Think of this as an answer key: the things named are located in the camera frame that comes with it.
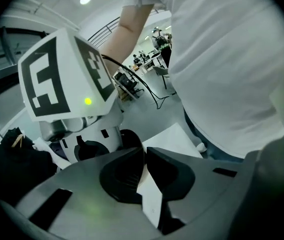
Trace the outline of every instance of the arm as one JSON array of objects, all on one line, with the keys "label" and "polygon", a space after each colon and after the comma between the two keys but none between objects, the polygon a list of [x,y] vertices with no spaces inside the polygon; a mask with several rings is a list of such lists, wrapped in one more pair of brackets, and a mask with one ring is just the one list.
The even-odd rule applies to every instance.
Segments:
[{"label": "arm", "polygon": [[[141,7],[123,7],[119,24],[101,49],[101,54],[123,63],[132,53],[153,6],[150,4]],[[104,60],[104,62],[110,75],[113,76],[118,66],[108,60]]]}]

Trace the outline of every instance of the chair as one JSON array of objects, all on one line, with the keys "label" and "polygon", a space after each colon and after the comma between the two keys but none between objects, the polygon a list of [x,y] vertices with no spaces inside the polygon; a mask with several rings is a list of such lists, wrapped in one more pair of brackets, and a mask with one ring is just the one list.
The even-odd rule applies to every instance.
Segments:
[{"label": "chair", "polygon": [[127,91],[129,91],[132,95],[135,95],[137,92],[141,91],[141,89],[134,89],[135,86],[137,85],[136,81],[131,81],[128,79],[128,77],[123,74],[123,73],[117,73],[114,78],[122,85],[124,86]]},{"label": "chair", "polygon": [[154,66],[153,68],[159,76],[162,76],[165,89],[167,89],[164,76],[168,75],[168,68],[162,68],[162,67],[159,67],[159,66]]}]

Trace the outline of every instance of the black cloth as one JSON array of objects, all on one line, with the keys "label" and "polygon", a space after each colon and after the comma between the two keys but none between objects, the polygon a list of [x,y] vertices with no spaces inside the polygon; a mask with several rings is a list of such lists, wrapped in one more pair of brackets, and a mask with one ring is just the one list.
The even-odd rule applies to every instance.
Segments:
[{"label": "black cloth", "polygon": [[1,144],[0,199],[15,206],[31,189],[54,175],[56,168],[46,151]]},{"label": "black cloth", "polygon": [[172,53],[172,50],[170,47],[166,47],[162,49],[161,51],[161,55],[167,67],[169,66],[169,63],[170,63],[171,53]]},{"label": "black cloth", "polygon": [[[14,144],[17,137],[21,134],[22,134],[22,132],[19,128],[14,128],[12,130],[8,130],[7,133],[5,134],[5,136],[3,137],[1,144],[6,148],[10,148]],[[22,145],[23,145],[24,149],[33,150],[34,144],[33,144],[31,139],[27,138],[27,136],[25,138],[23,138]]]},{"label": "black cloth", "polygon": [[134,64],[136,65],[136,66],[140,66],[140,65],[142,65],[142,63],[141,63],[141,61],[139,60],[139,58],[135,58],[134,60],[133,60],[133,62],[134,62]]}]

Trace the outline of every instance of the jeans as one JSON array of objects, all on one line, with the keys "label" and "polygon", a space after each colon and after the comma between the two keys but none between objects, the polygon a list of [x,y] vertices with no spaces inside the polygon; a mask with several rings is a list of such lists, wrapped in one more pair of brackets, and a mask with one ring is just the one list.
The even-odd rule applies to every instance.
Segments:
[{"label": "jeans", "polygon": [[184,110],[184,116],[186,123],[188,127],[190,128],[191,132],[201,139],[201,141],[206,146],[207,150],[206,153],[209,157],[212,157],[214,160],[221,160],[221,161],[229,161],[229,162],[236,162],[241,163],[243,162],[242,158],[238,158],[232,155],[229,155],[228,153],[225,153],[224,151],[220,150],[217,146],[213,145],[206,137],[201,134],[198,129],[194,126],[191,119],[188,117],[187,113]]}]

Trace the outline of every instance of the white paper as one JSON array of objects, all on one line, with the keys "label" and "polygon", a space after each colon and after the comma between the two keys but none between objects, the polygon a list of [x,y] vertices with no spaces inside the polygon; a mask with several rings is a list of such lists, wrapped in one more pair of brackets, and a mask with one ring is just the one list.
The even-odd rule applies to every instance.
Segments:
[{"label": "white paper", "polygon": [[143,147],[145,151],[147,147],[153,147],[191,157],[203,158],[196,146],[178,123],[173,124],[154,137],[144,141]]},{"label": "white paper", "polygon": [[53,163],[56,164],[60,169],[63,170],[71,165],[69,161],[56,155],[54,151],[47,145],[47,143],[43,141],[40,137],[37,140],[34,140],[33,143],[34,143],[33,147],[36,147],[37,150],[49,152],[51,154]]},{"label": "white paper", "polygon": [[146,166],[144,170],[147,170],[143,172],[145,178],[137,187],[137,193],[142,196],[142,209],[144,214],[157,228],[161,216],[163,195]]},{"label": "white paper", "polygon": [[25,138],[25,131],[24,130],[21,130],[21,133],[23,134],[23,137]]}]

